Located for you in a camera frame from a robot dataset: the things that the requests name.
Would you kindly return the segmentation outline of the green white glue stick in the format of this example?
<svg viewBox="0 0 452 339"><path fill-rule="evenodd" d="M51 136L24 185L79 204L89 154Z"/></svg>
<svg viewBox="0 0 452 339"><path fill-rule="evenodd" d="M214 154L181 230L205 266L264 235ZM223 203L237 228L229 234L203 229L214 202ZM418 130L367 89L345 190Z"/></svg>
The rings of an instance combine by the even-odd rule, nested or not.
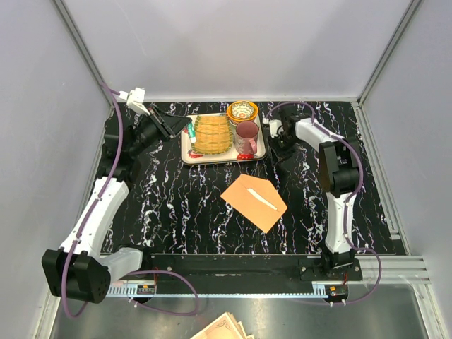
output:
<svg viewBox="0 0 452 339"><path fill-rule="evenodd" d="M195 143L197 141L196 139L196 132L194 130L194 125L193 123L189 123L189 125L187 126L187 131L188 131L188 135L189 135L189 140L191 141L191 143Z"/></svg>

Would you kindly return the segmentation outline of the ornate bordered letter paper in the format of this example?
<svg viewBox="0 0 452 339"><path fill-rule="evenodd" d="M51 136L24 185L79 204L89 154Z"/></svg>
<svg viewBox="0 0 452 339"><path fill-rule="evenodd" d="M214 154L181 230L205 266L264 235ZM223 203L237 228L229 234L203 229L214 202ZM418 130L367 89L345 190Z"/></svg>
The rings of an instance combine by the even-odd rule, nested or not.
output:
<svg viewBox="0 0 452 339"><path fill-rule="evenodd" d="M276 206L274 206L271 202L267 201L264 197L262 197L257 191L255 191L252 188L248 188L247 191L258 201L262 202L263 204L265 204L266 206L268 206L269 208L273 209L273 210L277 210L278 208Z"/></svg>

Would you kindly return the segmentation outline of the brown paper envelope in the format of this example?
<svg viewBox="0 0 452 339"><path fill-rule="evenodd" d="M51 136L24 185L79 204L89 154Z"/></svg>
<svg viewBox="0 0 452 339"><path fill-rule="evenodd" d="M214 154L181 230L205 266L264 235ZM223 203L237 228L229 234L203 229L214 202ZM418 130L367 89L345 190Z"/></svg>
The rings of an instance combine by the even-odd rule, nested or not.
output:
<svg viewBox="0 0 452 339"><path fill-rule="evenodd" d="M278 209L273 210L255 199L248 188L257 191ZM220 197L264 233L268 233L287 210L286 203L269 180L247 174L240 174Z"/></svg>

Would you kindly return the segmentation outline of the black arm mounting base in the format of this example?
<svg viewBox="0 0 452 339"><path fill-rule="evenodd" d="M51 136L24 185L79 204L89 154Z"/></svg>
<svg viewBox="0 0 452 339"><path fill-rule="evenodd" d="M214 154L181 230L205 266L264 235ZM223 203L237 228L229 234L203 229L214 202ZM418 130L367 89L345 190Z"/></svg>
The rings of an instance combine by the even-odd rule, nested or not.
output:
<svg viewBox="0 0 452 339"><path fill-rule="evenodd" d="M276 275L301 281L360 282L360 263L355 259L328 268L319 255L284 254L147 254L141 266L190 275Z"/></svg>

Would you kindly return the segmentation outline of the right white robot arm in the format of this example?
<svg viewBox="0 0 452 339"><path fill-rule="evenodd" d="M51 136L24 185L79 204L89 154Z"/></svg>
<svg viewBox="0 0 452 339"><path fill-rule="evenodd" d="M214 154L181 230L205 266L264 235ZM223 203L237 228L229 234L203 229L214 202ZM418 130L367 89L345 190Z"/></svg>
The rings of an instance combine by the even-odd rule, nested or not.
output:
<svg viewBox="0 0 452 339"><path fill-rule="evenodd" d="M352 242L352 215L355 198L363 185L363 166L359 145L336 134L316 119L316 112L295 116L287 112L291 102L269 111L278 118L265 118L270 136L268 144L278 162L292 156L295 144L306 143L319 157L319 184L326 192L328 226L317 269L329 280L336 280L354 266L357 248Z"/></svg>

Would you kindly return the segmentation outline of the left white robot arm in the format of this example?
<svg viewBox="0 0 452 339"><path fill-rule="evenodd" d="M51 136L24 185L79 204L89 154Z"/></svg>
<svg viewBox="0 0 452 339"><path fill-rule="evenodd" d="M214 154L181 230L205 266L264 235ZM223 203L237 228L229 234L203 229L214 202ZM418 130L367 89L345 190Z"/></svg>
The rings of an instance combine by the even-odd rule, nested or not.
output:
<svg viewBox="0 0 452 339"><path fill-rule="evenodd" d="M151 145L170 141L190 123L188 117L165 114L157 107L138 118L136 125L123 126L119 117L110 117L118 127L104 135L102 155L93 192L70 235L56 250L48 249L42 267L49 290L55 297L66 297L93 304L100 303L110 285L132 274L146 279L152 262L137 248L121 248L101 255L107 231L114 216L132 190L141 164L138 156Z"/></svg>

